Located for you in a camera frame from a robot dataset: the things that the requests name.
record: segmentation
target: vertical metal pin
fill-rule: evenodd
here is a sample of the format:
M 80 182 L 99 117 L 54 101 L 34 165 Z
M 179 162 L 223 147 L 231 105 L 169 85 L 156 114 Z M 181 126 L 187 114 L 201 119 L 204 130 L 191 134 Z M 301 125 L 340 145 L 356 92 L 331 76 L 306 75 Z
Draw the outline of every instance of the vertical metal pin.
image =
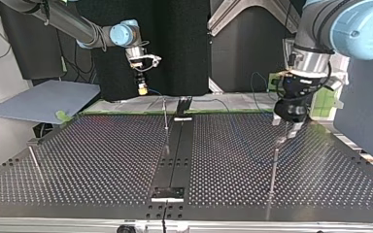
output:
M 165 115 L 165 129 L 168 130 L 169 129 L 169 126 L 168 126 L 168 114 L 166 112 L 166 99 L 165 97 L 163 97 L 163 114 Z
M 274 149 L 274 161 L 272 163 L 271 187 L 269 189 L 270 197 L 274 195 L 274 186 L 275 186 L 275 178 L 277 176 L 277 164 L 278 164 L 279 153 L 280 153 L 280 150 L 278 148 Z
M 31 146 L 28 147 L 29 148 L 29 151 L 31 152 L 31 155 L 32 155 L 32 159 L 35 163 L 35 165 L 37 167 L 40 167 L 39 163 L 38 163 L 38 159 L 36 158 L 36 155 L 35 155 L 35 151 L 33 150 L 33 148 Z

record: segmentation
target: black clamp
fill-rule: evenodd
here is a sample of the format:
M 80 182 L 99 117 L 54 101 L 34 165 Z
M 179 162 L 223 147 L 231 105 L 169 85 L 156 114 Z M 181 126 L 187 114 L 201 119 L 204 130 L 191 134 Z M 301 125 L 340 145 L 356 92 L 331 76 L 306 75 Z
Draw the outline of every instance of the black clamp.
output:
M 41 13 L 45 15 L 46 20 L 44 22 L 45 26 L 50 25 L 51 13 L 50 13 L 50 3 L 48 0 L 42 0 L 40 4 Z

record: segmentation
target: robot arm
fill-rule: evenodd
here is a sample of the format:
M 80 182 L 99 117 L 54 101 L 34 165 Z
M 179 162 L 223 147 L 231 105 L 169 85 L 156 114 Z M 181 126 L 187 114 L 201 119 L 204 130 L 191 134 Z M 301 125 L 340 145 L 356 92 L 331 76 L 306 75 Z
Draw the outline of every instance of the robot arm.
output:
M 146 54 L 144 48 L 148 42 L 143 42 L 140 27 L 135 19 L 122 21 L 114 26 L 100 27 L 93 22 L 77 17 L 58 0 L 1 0 L 2 3 L 17 12 L 32 15 L 52 25 L 75 38 L 85 49 L 120 46 L 126 50 L 126 57 L 130 67 L 135 72 L 140 95 L 148 93 L 145 72 L 159 64 L 161 58 L 153 54 Z
M 295 123 L 290 138 L 307 118 L 309 97 L 323 87 L 341 86 L 331 77 L 329 59 L 336 51 L 373 60 L 373 0 L 307 0 L 283 76 L 285 93 L 274 109 Z

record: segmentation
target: mounting hole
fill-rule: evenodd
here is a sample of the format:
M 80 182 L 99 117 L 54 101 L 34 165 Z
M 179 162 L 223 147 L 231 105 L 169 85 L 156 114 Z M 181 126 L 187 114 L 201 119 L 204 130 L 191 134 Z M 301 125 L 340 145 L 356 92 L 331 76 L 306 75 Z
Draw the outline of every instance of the mounting hole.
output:
M 351 33 L 351 36 L 352 37 L 358 37 L 359 36 L 359 32 L 358 31 L 353 31 L 352 33 Z

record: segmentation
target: perforated metal table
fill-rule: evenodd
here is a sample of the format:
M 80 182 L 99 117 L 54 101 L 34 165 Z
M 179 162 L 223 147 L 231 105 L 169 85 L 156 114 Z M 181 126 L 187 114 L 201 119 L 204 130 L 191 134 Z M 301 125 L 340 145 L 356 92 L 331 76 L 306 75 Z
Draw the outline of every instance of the perforated metal table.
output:
M 0 217 L 373 223 L 373 166 L 314 122 L 272 152 L 268 114 L 81 116 L 0 167 Z M 154 203 L 183 187 L 182 203 Z

